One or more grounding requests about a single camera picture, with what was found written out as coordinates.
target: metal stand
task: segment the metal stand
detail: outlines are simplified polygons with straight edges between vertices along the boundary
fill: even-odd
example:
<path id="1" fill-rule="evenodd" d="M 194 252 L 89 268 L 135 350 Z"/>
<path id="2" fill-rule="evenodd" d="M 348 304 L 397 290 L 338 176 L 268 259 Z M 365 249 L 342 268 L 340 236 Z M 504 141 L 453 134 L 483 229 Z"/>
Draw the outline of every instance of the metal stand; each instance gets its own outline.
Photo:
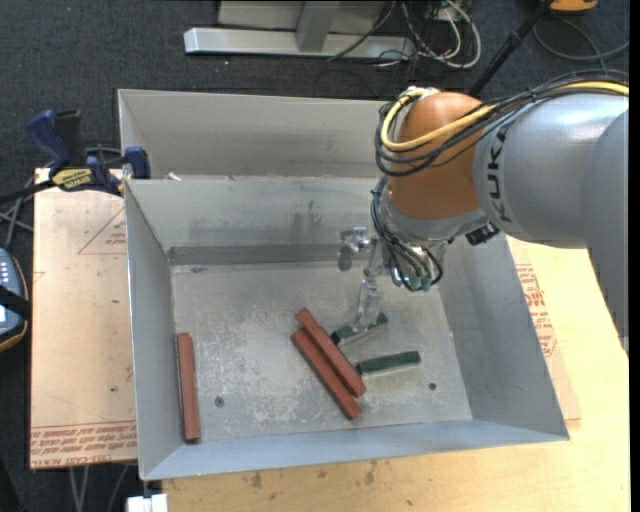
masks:
<path id="1" fill-rule="evenodd" d="M 496 56 L 489 64 L 489 67 L 482 73 L 482 76 L 478 79 L 478 81 L 474 84 L 474 86 L 470 89 L 469 95 L 477 97 L 480 94 L 480 91 L 484 88 L 485 85 L 491 80 L 493 75 L 500 69 L 502 64 L 509 58 L 509 56 L 513 53 L 513 51 L 520 46 L 524 37 L 533 29 L 533 26 L 538 22 L 540 18 L 547 11 L 547 7 L 551 5 L 554 0 L 544 0 L 536 11 L 533 13 L 533 16 L 529 18 L 525 23 L 523 23 L 518 30 L 512 32 L 509 35 L 509 38 L 505 41 L 500 48 L 500 51 L 496 54 Z"/>
<path id="2" fill-rule="evenodd" d="M 330 33 L 341 2 L 304 2 L 295 30 L 192 28 L 185 32 L 187 54 L 258 54 L 332 57 L 350 48 L 361 34 Z M 410 53 L 413 44 L 400 36 L 368 36 L 350 58 L 395 59 Z"/>

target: red wooden block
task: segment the red wooden block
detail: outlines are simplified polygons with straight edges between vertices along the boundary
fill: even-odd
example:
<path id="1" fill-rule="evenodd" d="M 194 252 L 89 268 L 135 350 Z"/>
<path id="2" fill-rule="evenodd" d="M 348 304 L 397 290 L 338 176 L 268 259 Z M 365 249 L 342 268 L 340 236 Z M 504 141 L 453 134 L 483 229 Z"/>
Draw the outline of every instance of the red wooden block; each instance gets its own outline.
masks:
<path id="1" fill-rule="evenodd" d="M 322 352 L 349 392 L 353 396 L 360 396 L 364 393 L 367 390 L 364 381 L 311 312 L 307 308 L 303 308 L 298 311 L 296 318 L 309 333 L 315 346 Z"/>
<path id="2" fill-rule="evenodd" d="M 338 378 L 329 363 L 314 345 L 309 333 L 305 329 L 298 329 L 291 336 L 291 341 L 304 356 L 309 366 L 313 368 L 324 387 L 335 400 L 344 415 L 352 420 L 358 416 L 362 409 L 355 401 L 349 390 Z"/>
<path id="3" fill-rule="evenodd" d="M 184 439 L 187 443 L 200 440 L 200 414 L 196 391 L 196 366 L 193 355 L 193 341 L 189 333 L 178 334 L 178 374 L 182 403 L 182 423 Z"/>

